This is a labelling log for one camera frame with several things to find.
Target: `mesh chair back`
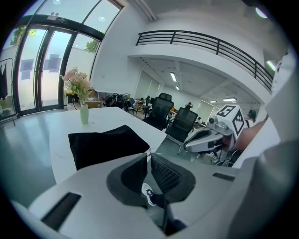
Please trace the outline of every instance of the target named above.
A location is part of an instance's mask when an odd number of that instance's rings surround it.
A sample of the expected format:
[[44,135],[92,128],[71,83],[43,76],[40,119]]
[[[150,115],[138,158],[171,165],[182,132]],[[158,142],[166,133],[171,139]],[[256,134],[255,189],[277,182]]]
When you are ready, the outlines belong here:
[[149,116],[158,121],[166,121],[166,117],[173,106],[173,102],[156,97],[155,107]]
[[167,100],[167,101],[171,101],[172,96],[169,95],[169,94],[166,94],[166,93],[161,93],[161,94],[159,95],[159,98],[165,99],[165,100]]
[[179,128],[185,132],[190,132],[193,125],[198,117],[197,113],[187,110],[185,108],[180,108],[172,125]]

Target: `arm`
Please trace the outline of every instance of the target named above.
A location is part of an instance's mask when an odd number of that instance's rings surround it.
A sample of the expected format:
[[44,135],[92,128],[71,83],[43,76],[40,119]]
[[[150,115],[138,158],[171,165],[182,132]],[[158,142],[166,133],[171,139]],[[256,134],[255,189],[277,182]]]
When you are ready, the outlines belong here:
[[253,138],[257,135],[257,133],[260,131],[260,129],[263,127],[267,119],[268,116],[266,116],[266,118],[263,121],[257,123],[253,127],[243,129],[240,137],[237,140],[235,149],[244,151],[247,148],[247,146],[251,143]]

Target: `ceiling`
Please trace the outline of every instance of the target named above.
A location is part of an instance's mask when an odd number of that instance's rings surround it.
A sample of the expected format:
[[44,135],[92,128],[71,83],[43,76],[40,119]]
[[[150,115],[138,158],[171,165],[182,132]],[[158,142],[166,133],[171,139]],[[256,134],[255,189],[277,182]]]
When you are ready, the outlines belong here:
[[265,51],[265,61],[280,60],[288,41],[280,26],[271,18],[257,15],[255,7],[242,0],[143,0],[157,21],[165,18],[206,18],[246,32]]
[[[258,112],[260,103],[249,92],[243,90],[231,79],[221,73],[203,68],[203,65],[191,65],[180,60],[164,58],[143,57],[142,63],[148,65],[165,82],[167,87],[201,98],[204,101],[216,100],[213,104],[222,107],[224,98],[235,97],[237,104],[242,108],[243,113],[254,109]],[[176,75],[177,82],[174,82],[170,73]]]

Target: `door frame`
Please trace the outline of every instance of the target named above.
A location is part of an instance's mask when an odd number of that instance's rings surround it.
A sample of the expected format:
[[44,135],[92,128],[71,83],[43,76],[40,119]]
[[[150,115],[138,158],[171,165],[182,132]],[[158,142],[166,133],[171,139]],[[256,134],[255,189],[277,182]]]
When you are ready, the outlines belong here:
[[[66,22],[65,21],[64,22],[52,21],[52,20],[49,20],[48,15],[36,15],[35,14],[35,15],[28,15],[28,16],[22,17],[16,24],[15,28],[25,27],[25,32],[24,32],[23,36],[21,37],[21,40],[20,40],[16,55],[15,55],[14,64],[13,64],[13,73],[12,73],[12,92],[13,92],[12,95],[13,95],[13,102],[14,102],[16,114],[25,115],[25,114],[38,112],[36,109],[21,111],[20,99],[19,99],[19,93],[18,93],[18,90],[19,90],[18,89],[19,66],[20,66],[20,61],[21,61],[21,53],[23,51],[28,32],[30,31],[32,26],[39,27],[39,28],[55,27],[55,28],[59,29],[59,31],[72,32],[72,36],[69,40],[69,44],[66,47],[66,50],[64,52],[64,56],[63,56],[63,59],[61,62],[61,67],[60,67],[60,72],[59,72],[60,75],[65,74],[67,61],[68,61],[72,46],[73,46],[78,34],[86,35],[86,36],[91,37],[100,42],[103,41],[103,38],[105,36],[104,33],[100,32],[96,29],[93,29],[92,27],[86,26],[86,25],[84,25],[84,23],[79,23],[79,22],[72,21],[69,19],[65,19],[65,20],[66,20]],[[63,95],[63,88],[64,88],[64,83],[62,80],[59,79],[59,83],[58,83],[58,94],[59,95]],[[64,100],[63,97],[58,97],[58,107],[60,109],[63,109],[65,106],[63,100]],[[49,106],[49,107],[46,106],[44,108],[44,110],[50,110],[50,109],[52,109],[51,106]]]
[[[42,112],[42,111],[46,111],[46,110],[63,109],[64,108],[64,82],[61,78],[59,78],[59,81],[58,81],[58,104],[43,106],[43,100],[42,100],[43,64],[44,64],[46,52],[47,52],[48,47],[51,43],[51,39],[52,39],[54,33],[56,31],[58,31],[58,32],[71,34],[71,37],[70,37],[70,39],[68,41],[68,44],[65,48],[64,55],[62,57],[62,62],[61,62],[61,65],[60,65],[59,75],[64,75],[66,65],[67,65],[67,61],[68,61],[69,56],[70,56],[71,48],[72,48],[73,43],[74,43],[74,41],[77,37],[77,34],[78,34],[75,31],[71,31],[71,30],[64,29],[64,28],[59,28],[59,27],[54,27],[54,26],[30,25],[28,27],[28,30],[26,32],[26,37],[25,37],[24,42],[22,44],[22,48],[21,48],[22,50],[23,50],[23,47],[26,43],[28,32],[31,29],[44,29],[44,30],[46,30],[46,32],[45,32],[45,35],[44,35],[44,37],[42,39],[42,42],[39,46],[38,53],[37,53],[37,56],[36,56],[36,63],[34,65],[34,76],[33,76],[33,79],[34,79],[34,82],[33,82],[34,92],[33,92],[33,97],[34,97],[35,108],[24,110],[24,111],[20,110],[20,115],[31,114],[31,113],[36,113],[36,112]],[[21,63],[21,58],[19,59],[19,64],[18,64],[18,67],[16,69],[17,71],[19,71],[20,63]]]

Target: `black slot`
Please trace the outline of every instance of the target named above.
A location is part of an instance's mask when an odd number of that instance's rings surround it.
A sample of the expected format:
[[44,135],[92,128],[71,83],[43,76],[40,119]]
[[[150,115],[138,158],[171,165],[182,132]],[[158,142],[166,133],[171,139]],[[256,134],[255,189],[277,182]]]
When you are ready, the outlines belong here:
[[231,182],[235,180],[234,176],[222,174],[222,173],[214,173],[212,176],[223,179],[223,180],[231,181]]
[[43,217],[42,222],[51,227],[53,230],[58,231],[81,197],[81,195],[75,193],[67,193],[47,213],[47,215]]

